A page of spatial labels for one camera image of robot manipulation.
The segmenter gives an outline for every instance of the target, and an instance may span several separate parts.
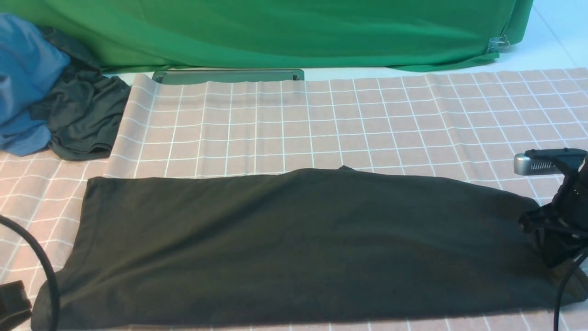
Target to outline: metal clip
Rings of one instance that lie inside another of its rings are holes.
[[[510,41],[508,40],[506,35],[502,35],[500,37],[490,38],[488,42],[488,53],[499,52],[501,50],[507,49],[510,47]]]

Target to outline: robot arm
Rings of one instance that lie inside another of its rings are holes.
[[[588,152],[573,148],[529,150],[514,157],[514,172],[521,176],[563,174],[553,200],[524,213],[519,224],[534,238],[549,267],[578,256],[588,247]]]

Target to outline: crumpled clothing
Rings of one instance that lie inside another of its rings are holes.
[[[28,108],[47,95],[69,63],[35,25],[0,13],[0,150],[25,156],[47,146],[46,121],[31,119]]]
[[[68,54],[68,65],[53,89],[31,106],[31,117],[47,120],[49,148],[68,161],[109,157],[131,88],[118,77],[102,75],[86,46],[51,27],[38,27],[44,38]]]

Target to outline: blue cloth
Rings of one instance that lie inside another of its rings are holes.
[[[28,107],[47,95],[69,61],[32,23],[0,13],[0,150],[24,156],[47,146],[51,133]]]

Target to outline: checkered mat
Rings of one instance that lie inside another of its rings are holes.
[[[543,204],[561,176],[519,177],[514,154],[588,149],[587,131],[585,68],[177,86],[139,75],[110,159],[70,163],[50,151],[0,154],[0,213],[27,227],[60,269],[78,228],[84,180],[93,176],[205,178],[344,164],[455,178]],[[0,273],[3,282],[24,280],[31,299],[45,281],[32,250],[5,229]],[[586,329],[587,310],[585,303],[564,310],[562,329]],[[263,329],[541,331],[550,330],[550,319],[549,312],[534,312]]]

